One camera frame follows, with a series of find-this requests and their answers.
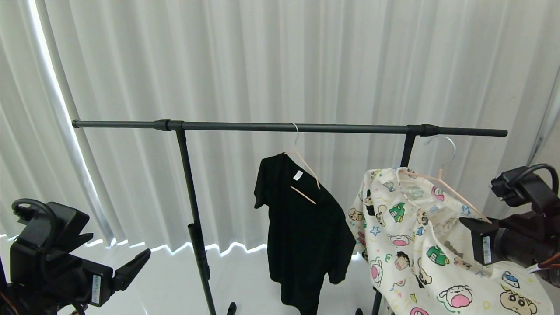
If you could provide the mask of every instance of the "clothes hanger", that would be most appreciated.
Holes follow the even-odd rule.
[[[435,137],[431,137],[424,144],[426,145],[426,144],[430,143]],[[445,187],[448,191],[452,192],[457,197],[457,199],[459,199],[462,203],[469,206],[472,210],[474,210],[474,212],[478,213],[478,215],[482,218],[482,220],[484,220],[488,223],[492,223],[485,215],[483,215],[480,211],[478,211],[478,209],[475,206],[473,206],[472,203],[470,203],[467,199],[465,199],[463,196],[461,196],[461,194],[459,194],[457,191],[455,191],[453,188],[451,188],[451,186],[449,186],[447,183],[445,183],[443,179],[441,179],[443,171],[444,171],[445,164],[453,161],[453,159],[455,158],[455,155],[457,154],[457,146],[455,146],[455,143],[453,142],[453,140],[451,140],[451,138],[449,138],[449,137],[445,137],[445,138],[447,140],[449,140],[449,142],[451,142],[451,145],[453,145],[453,156],[451,157],[451,159],[449,159],[449,160],[445,161],[443,164],[441,164],[441,167],[439,168],[439,170],[437,170],[437,177],[422,175],[422,174],[418,174],[418,173],[411,173],[411,172],[407,172],[405,170],[401,170],[400,173],[434,180],[438,184]]]
[[[296,127],[297,136],[296,136],[296,141],[294,142],[294,145],[297,147],[297,139],[300,137],[300,130],[299,130],[299,128],[297,128],[296,124],[294,124],[294,123],[290,123],[290,124],[293,124]],[[315,177],[315,180],[317,181],[317,188],[321,189],[321,187],[319,186],[319,179],[317,178],[317,175],[315,175],[315,172],[313,172],[311,167],[309,167],[309,165],[305,162],[305,160],[301,157],[301,155],[297,151],[284,152],[284,154],[296,154],[300,158],[300,160],[305,164],[305,167],[307,167],[307,169],[311,172],[313,177]],[[315,201],[313,201],[311,198],[306,196],[304,193],[302,193],[299,189],[295,188],[294,186],[290,186],[290,188],[292,188],[293,190],[298,192],[300,195],[304,196],[307,200],[311,201],[311,203],[313,203],[314,205],[317,204]]]

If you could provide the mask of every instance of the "blue star print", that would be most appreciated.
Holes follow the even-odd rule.
[[[379,226],[374,226],[374,228],[371,229],[370,233],[374,236],[377,236],[379,233],[381,233],[381,231],[379,231]]]
[[[465,206],[465,205],[463,205],[463,209],[461,210],[461,213],[462,213],[463,215],[470,216],[470,212],[471,212],[470,208],[467,207],[467,206]]]

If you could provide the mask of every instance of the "metal hanger hook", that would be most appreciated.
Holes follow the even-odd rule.
[[[300,129],[297,128],[297,125],[295,123],[290,123],[293,124],[296,127],[296,132],[297,132],[297,136],[296,136],[296,141],[294,141],[294,145],[297,145],[297,139],[300,137]]]
[[[454,159],[455,156],[457,155],[457,146],[455,145],[455,143],[453,142],[453,140],[452,140],[450,137],[442,136],[442,135],[433,136],[433,137],[431,137],[428,141],[426,141],[424,144],[426,145],[426,144],[432,142],[432,140],[433,140],[434,138],[436,138],[436,137],[444,137],[444,138],[446,138],[447,140],[449,140],[449,142],[451,142],[451,145],[453,146],[453,156],[451,157],[451,159],[448,159],[448,160],[445,161],[443,164],[441,164],[440,169],[443,169],[444,166],[445,166],[445,164],[447,164],[447,163],[453,161],[453,159]]]

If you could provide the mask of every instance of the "white sticker label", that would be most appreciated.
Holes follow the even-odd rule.
[[[482,238],[482,250],[484,251],[484,264],[487,265],[492,262],[492,252],[490,249],[490,237]]]
[[[295,175],[293,178],[294,178],[295,180],[298,180],[298,179],[301,178],[301,176],[302,176],[303,174],[304,174],[304,173],[303,173],[302,171],[299,170],[299,171],[297,171],[296,175]]]
[[[532,274],[533,272],[536,272],[536,271],[539,271],[539,270],[542,270],[542,269],[539,268],[539,264],[536,263],[536,264],[534,264],[534,265],[532,265],[532,266],[530,266],[530,267],[527,267],[525,270],[526,270],[528,273]]]
[[[94,280],[91,284],[91,302],[99,304],[99,296],[101,295],[101,277],[94,275]]]

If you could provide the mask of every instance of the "white cartoon print shirt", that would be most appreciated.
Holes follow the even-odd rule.
[[[368,171],[347,215],[386,314],[554,313],[535,275],[511,262],[474,260],[470,230],[458,220],[479,219],[474,211],[398,170]]]

